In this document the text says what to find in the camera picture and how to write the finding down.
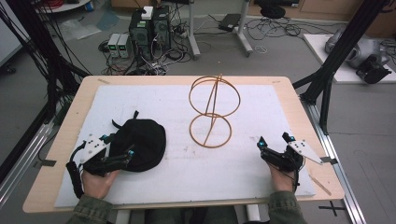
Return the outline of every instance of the hand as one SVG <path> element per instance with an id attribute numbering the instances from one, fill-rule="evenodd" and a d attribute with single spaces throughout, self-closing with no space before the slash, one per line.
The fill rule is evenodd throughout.
<path id="1" fill-rule="evenodd" d="M 290 191 L 293 192 L 293 179 L 294 172 L 280 172 L 277 167 L 267 162 L 268 167 L 271 171 L 271 177 L 273 179 L 273 185 L 275 191 Z"/>
<path id="2" fill-rule="evenodd" d="M 118 171 L 113 171 L 105 177 L 99 175 L 91 175 L 89 172 L 82 172 L 82 184 L 84 186 L 84 194 L 93 198 L 103 199 L 108 194 L 108 191 L 119 174 Z"/>

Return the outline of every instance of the desk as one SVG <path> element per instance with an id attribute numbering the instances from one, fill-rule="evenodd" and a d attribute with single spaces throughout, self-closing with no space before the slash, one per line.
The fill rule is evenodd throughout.
<path id="1" fill-rule="evenodd" d="M 84 78 L 62 127 L 49 151 L 48 160 L 57 161 L 54 167 L 42 167 L 23 205 L 27 213 L 70 211 L 71 208 L 55 208 L 54 203 L 62 184 L 64 165 L 67 163 L 78 139 L 79 130 L 91 108 L 96 90 L 101 85 L 190 85 L 198 77 L 86 77 Z M 326 156 L 316 133 L 305 114 L 300 100 L 286 77 L 225 77 L 234 85 L 272 85 L 281 103 L 290 129 L 297 139 L 305 139 L 320 157 Z M 300 201 L 340 200 L 344 191 L 329 163 L 317 165 L 306 162 L 308 173 L 314 180 L 316 195 L 302 197 Z M 227 202 L 193 202 L 188 204 L 155 204 L 117 206 L 119 209 L 166 206 L 199 206 L 237 203 L 266 203 L 268 199 L 251 199 Z"/>
<path id="2" fill-rule="evenodd" d="M 252 47 L 248 43 L 247 39 L 245 38 L 245 35 L 243 33 L 244 27 L 245 27 L 245 20 L 248 14 L 248 5 L 250 3 L 250 0 L 244 0 L 244 4 L 242 5 L 242 10 L 241 10 L 241 19 L 239 22 L 238 27 L 234 27 L 233 30 L 236 33 L 237 38 L 241 41 L 242 46 L 244 47 L 247 57 L 250 56 L 250 53 L 253 52 Z M 200 50 L 198 48 L 197 42 L 195 40 L 194 36 L 194 0 L 190 0 L 189 3 L 189 12 L 190 12 L 190 28 L 189 28 L 189 41 L 190 41 L 190 46 L 193 54 L 193 59 L 197 60 L 200 56 Z"/>

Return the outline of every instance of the sleeve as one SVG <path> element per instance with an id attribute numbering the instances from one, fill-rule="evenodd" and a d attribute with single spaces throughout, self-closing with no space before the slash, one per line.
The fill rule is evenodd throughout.
<path id="1" fill-rule="evenodd" d="M 271 194 L 268 204 L 270 224 L 306 224 L 300 205 L 292 192 L 280 191 Z"/>
<path id="2" fill-rule="evenodd" d="M 107 223 L 113 204 L 82 195 L 67 223 Z"/>

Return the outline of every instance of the copper wire sculpture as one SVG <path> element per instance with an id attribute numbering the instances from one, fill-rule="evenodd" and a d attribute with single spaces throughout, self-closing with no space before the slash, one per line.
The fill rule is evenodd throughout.
<path id="1" fill-rule="evenodd" d="M 214 84 L 213 84 L 212 91 L 210 92 L 210 96 L 209 96 L 209 99 L 208 99 L 207 104 L 206 104 L 205 112 L 202 112 L 202 111 L 200 111 L 199 109 L 197 109 L 193 105 L 193 103 L 191 101 L 191 93 L 192 93 L 192 91 L 194 90 L 195 87 L 197 87 L 198 85 L 200 85 L 202 83 L 206 83 L 206 82 L 214 82 Z M 231 88 L 233 88 L 233 90 L 236 92 L 236 94 L 238 96 L 238 105 L 237 105 L 237 107 L 233 111 L 231 111 L 230 113 L 225 114 L 225 115 L 221 115 L 221 114 L 216 113 L 216 102 L 217 102 L 217 98 L 218 98 L 219 82 L 223 83 L 223 84 L 226 84 L 226 85 L 230 86 Z M 212 101 L 212 97 L 213 97 L 213 105 L 212 105 L 212 108 L 211 108 L 211 112 L 209 112 L 209 107 L 210 107 L 210 102 Z M 192 108 L 196 112 L 199 113 L 199 115 L 197 117 L 195 117 L 190 123 L 190 136 L 191 136 L 192 140 L 196 144 L 198 144 L 198 145 L 200 145 L 202 147 L 214 148 L 214 147 L 222 147 L 222 146 L 224 146 L 230 140 L 231 136 L 233 135 L 233 128 L 231 127 L 230 122 L 225 117 L 228 117 L 231 114 L 233 114 L 239 108 L 239 106 L 241 105 L 241 96 L 239 95 L 239 92 L 236 89 L 236 87 L 233 84 L 231 84 L 229 81 L 223 79 L 222 78 L 222 74 L 219 74 L 217 77 L 200 77 L 200 78 L 196 79 L 191 85 L 191 90 L 190 90 L 190 94 L 189 94 L 189 101 L 190 101 L 190 105 L 192 106 Z M 209 128 L 209 130 L 207 132 L 205 141 L 203 143 L 198 141 L 194 137 L 194 135 L 192 133 L 192 124 L 200 117 L 210 118 L 210 128 Z M 218 144 L 218 145 L 214 145 L 214 146 L 209 146 L 207 144 L 207 140 L 208 140 L 209 135 L 211 134 L 211 132 L 213 130 L 213 127 L 215 126 L 215 122 L 216 122 L 217 119 L 223 119 L 227 123 L 228 128 L 229 128 L 229 135 L 228 135 L 228 138 L 223 143 Z"/>

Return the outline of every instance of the gray floor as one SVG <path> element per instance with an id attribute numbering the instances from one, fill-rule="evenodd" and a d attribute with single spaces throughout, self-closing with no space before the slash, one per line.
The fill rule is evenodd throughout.
<path id="1" fill-rule="evenodd" d="M 96 24 L 104 15 L 104 9 L 87 13 L 83 9 L 59 14 L 59 21 L 84 19 L 83 25 Z M 196 26 L 209 18 L 196 19 Z M 97 46 L 112 33 L 127 31 L 128 20 L 119 20 L 117 25 L 86 39 L 67 41 L 82 63 L 99 75 L 106 68 L 106 60 Z M 216 24 L 207 22 L 205 27 Z M 335 31 L 338 26 L 325 27 Z M 197 35 L 202 56 L 198 61 L 176 63 L 169 66 L 167 75 L 207 76 L 222 73 L 224 76 L 284 76 L 291 82 L 315 72 L 320 64 L 305 42 L 296 37 L 266 37 L 264 40 L 248 38 L 249 43 L 267 48 L 265 54 L 253 52 L 245 57 L 234 35 Z M 21 51 L 12 64 L 17 73 L 10 75 L 3 70 L 0 75 L 0 162 L 21 138 L 46 102 L 46 82 L 39 75 L 29 56 Z M 304 92 L 306 87 L 297 90 Z M 396 223 L 396 152 L 394 150 L 394 127 L 396 126 L 395 84 L 339 85 L 332 86 L 329 112 L 329 132 L 337 150 L 346 176 L 355 192 L 367 223 Z M 70 214 L 26 214 L 21 207 L 32 186 L 38 169 L 29 168 L 0 210 L 2 223 L 53 223 L 65 222 Z M 333 202 L 344 207 L 342 202 Z M 308 223 L 349 223 L 347 213 L 319 209 L 330 202 L 301 203 Z M 246 214 L 238 207 L 241 223 Z M 136 223 L 142 211 L 134 211 Z"/>

